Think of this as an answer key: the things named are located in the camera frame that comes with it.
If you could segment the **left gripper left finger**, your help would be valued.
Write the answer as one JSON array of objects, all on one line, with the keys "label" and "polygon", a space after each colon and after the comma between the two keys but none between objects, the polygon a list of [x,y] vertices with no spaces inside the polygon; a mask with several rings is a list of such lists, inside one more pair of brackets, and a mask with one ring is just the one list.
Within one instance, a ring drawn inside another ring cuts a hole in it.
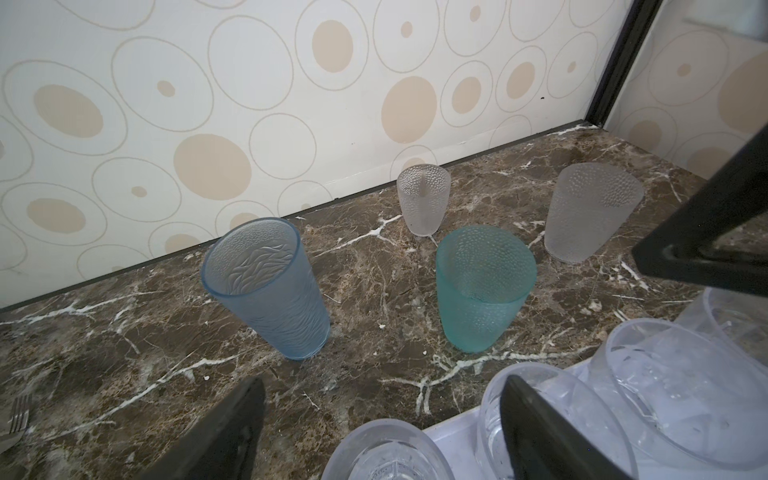
[{"label": "left gripper left finger", "polygon": [[142,479],[249,479],[263,428],[266,392],[251,376],[238,384]]}]

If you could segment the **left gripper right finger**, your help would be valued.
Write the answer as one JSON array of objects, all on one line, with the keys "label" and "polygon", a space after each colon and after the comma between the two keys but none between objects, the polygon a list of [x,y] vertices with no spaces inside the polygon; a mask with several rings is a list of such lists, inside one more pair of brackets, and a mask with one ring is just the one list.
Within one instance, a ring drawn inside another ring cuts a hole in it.
[{"label": "left gripper right finger", "polygon": [[518,375],[506,377],[500,417],[516,479],[628,479]]}]

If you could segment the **clear faceted glass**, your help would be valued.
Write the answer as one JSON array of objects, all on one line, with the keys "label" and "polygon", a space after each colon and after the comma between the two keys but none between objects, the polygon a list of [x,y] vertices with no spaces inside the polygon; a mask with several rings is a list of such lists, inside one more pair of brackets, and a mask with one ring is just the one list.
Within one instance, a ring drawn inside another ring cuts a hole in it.
[{"label": "clear faceted glass", "polygon": [[767,298],[707,287],[676,323],[718,340],[767,371]]},{"label": "clear faceted glass", "polygon": [[739,354],[676,323],[635,319],[592,356],[588,382],[629,441],[671,467],[767,463],[767,387]]},{"label": "clear faceted glass", "polygon": [[350,432],[326,464],[323,480],[452,479],[436,443],[414,425],[378,419]]},{"label": "clear faceted glass", "polygon": [[527,362],[497,373],[482,398],[476,456],[490,467],[497,479],[516,477],[503,438],[500,410],[503,384],[510,375],[521,377],[631,479],[638,477],[637,462],[628,438],[597,393],[571,373],[543,363]]}]

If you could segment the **tall blue plastic tumbler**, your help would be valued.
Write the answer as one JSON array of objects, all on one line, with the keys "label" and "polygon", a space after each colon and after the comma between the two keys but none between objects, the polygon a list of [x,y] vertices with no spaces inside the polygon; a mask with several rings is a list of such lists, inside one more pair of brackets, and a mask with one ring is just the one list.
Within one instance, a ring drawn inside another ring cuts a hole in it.
[{"label": "tall blue plastic tumbler", "polygon": [[219,239],[201,268],[204,288],[284,357],[325,345],[329,313],[300,237],[289,221],[259,218]]}]

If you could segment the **frosted dimpled tall cup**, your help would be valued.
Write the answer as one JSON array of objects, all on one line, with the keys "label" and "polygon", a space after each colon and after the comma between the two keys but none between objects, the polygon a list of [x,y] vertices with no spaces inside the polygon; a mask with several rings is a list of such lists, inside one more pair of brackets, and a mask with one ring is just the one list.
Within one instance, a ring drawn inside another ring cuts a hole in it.
[{"label": "frosted dimpled tall cup", "polygon": [[619,167],[596,162],[566,167],[548,210],[547,252],[568,264],[585,261],[610,240],[643,196],[642,183]]}]

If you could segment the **frosted dimpled small cup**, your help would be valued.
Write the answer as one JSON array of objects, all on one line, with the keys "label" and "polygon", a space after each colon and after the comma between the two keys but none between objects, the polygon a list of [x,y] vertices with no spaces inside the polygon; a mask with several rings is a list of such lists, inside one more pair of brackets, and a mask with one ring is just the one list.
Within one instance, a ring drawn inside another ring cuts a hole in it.
[{"label": "frosted dimpled small cup", "polygon": [[451,175],[432,164],[418,164],[403,170],[397,178],[402,216],[410,232],[419,237],[433,235],[447,211]]}]

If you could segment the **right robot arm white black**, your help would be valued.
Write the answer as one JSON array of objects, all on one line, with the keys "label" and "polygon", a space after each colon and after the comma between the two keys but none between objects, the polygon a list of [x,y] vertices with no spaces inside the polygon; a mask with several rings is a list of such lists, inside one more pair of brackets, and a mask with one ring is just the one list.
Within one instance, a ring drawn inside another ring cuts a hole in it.
[{"label": "right robot arm white black", "polygon": [[767,129],[762,128],[687,203],[632,249],[647,276],[767,295],[767,256],[714,246],[767,211]]}]

